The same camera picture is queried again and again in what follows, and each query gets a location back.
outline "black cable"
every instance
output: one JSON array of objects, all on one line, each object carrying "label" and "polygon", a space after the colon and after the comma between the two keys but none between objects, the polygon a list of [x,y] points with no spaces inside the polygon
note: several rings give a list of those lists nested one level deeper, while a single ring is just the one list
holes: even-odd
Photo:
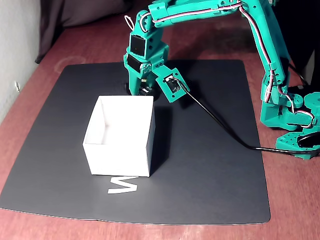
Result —
[{"label": "black cable", "polygon": [[258,150],[258,151],[264,151],[264,152],[270,152],[270,153],[278,153],[278,154],[286,154],[286,155],[292,155],[292,154],[318,154],[320,153],[320,149],[317,150],[305,150],[305,151],[293,151],[293,150],[283,150],[283,149],[276,149],[276,148],[269,148],[269,147],[257,147],[257,146],[251,146],[246,144],[229,126],[225,125],[223,122],[221,122],[210,110],[208,110],[201,102],[199,102],[194,96],[190,94],[186,86],[177,78],[175,80],[179,83],[180,87],[185,91],[186,94],[188,94],[202,109],[206,111],[207,114],[210,115],[218,124],[220,127],[222,127],[234,140],[236,140],[238,143],[240,143],[242,146],[244,146],[247,149],[250,150]]},{"label": "black cable", "polygon": [[305,80],[305,78],[297,71],[297,69],[293,65],[291,65],[291,63],[289,63],[289,67],[300,77],[301,81],[305,85],[309,85],[309,83]]}]

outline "white wall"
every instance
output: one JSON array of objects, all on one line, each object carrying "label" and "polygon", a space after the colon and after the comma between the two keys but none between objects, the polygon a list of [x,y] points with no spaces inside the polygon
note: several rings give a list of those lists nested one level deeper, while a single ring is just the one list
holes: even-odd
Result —
[{"label": "white wall", "polygon": [[0,0],[0,123],[37,67],[40,0]]}]

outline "white letter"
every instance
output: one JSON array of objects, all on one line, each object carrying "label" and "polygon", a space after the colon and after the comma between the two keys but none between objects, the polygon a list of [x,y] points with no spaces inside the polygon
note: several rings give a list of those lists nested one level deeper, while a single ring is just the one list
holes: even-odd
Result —
[{"label": "white letter", "polygon": [[123,186],[124,188],[113,188],[108,189],[108,194],[121,194],[137,191],[137,185],[124,182],[122,180],[136,179],[138,176],[113,176],[111,177],[110,183]]}]

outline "red and white wire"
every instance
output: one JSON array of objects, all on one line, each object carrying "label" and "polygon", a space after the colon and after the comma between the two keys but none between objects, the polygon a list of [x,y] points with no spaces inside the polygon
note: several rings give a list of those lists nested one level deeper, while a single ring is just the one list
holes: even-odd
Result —
[{"label": "red and white wire", "polygon": [[291,106],[291,111],[293,114],[305,114],[305,115],[308,115],[309,117],[311,117],[311,122],[309,123],[309,125],[300,125],[302,128],[304,129],[308,129],[312,126],[312,123],[315,119],[315,116],[310,113],[310,112],[307,112],[307,111],[303,111],[303,110],[297,110],[295,111],[295,107],[294,107],[294,102],[291,100],[290,96],[287,94],[287,93],[284,93],[282,90],[281,90],[281,87],[278,86],[278,92],[282,95],[285,95],[286,98],[288,99],[288,101],[290,102],[290,106]]},{"label": "red and white wire", "polygon": [[265,94],[264,94],[264,101],[266,103],[269,102],[269,99],[271,97],[271,92],[272,92],[272,85],[274,84],[274,71],[271,69],[271,60],[270,60],[270,57],[267,53],[267,50],[266,50],[266,47],[264,45],[264,42],[262,40],[262,36],[261,36],[261,33],[258,29],[258,26],[257,24],[255,23],[255,21],[253,20],[253,18],[247,13],[247,11],[244,9],[244,7],[241,5],[239,7],[239,11],[245,16],[245,18],[249,21],[249,23],[252,25],[254,31],[255,31],[255,34],[258,38],[258,43],[259,43],[259,46],[260,46],[260,49],[263,53],[263,56],[266,60],[266,62],[268,63],[269,65],[269,68],[270,68],[270,79],[269,79],[269,84],[268,86],[266,87],[266,90],[265,90]]},{"label": "red and white wire", "polygon": [[[212,12],[217,12],[217,11],[223,11],[223,10],[231,10],[231,9],[236,9],[238,7],[240,7],[242,5],[241,2],[238,2],[236,4],[233,5],[229,5],[229,6],[220,6],[218,8],[209,8],[209,9],[204,9],[204,10],[197,10],[197,11],[187,11],[187,12],[183,12],[183,13],[178,13],[178,14],[174,14],[174,15],[170,15],[170,16],[166,16],[163,18],[159,18],[157,20],[152,20],[154,23],[160,23],[166,20],[171,20],[171,19],[176,19],[176,18],[181,18],[181,17],[185,17],[185,16],[193,16],[193,15],[199,15],[199,14],[207,14],[207,13],[212,13]],[[143,20],[147,17],[151,15],[150,12],[146,12],[145,14],[143,14],[139,20],[139,24],[140,24],[140,28],[141,30],[146,33],[147,30],[145,29],[144,25],[143,25]]]}]

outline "dark fabric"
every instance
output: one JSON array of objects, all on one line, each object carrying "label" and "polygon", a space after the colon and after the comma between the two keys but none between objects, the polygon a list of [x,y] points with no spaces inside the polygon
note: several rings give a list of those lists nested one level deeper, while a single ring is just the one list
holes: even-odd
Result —
[{"label": "dark fabric", "polygon": [[303,72],[314,51],[315,61],[311,81],[314,91],[320,90],[319,8],[319,0],[280,0],[273,9],[298,72]]},{"label": "dark fabric", "polygon": [[36,63],[40,63],[65,27],[93,22],[127,11],[131,0],[40,0],[40,44]]}]

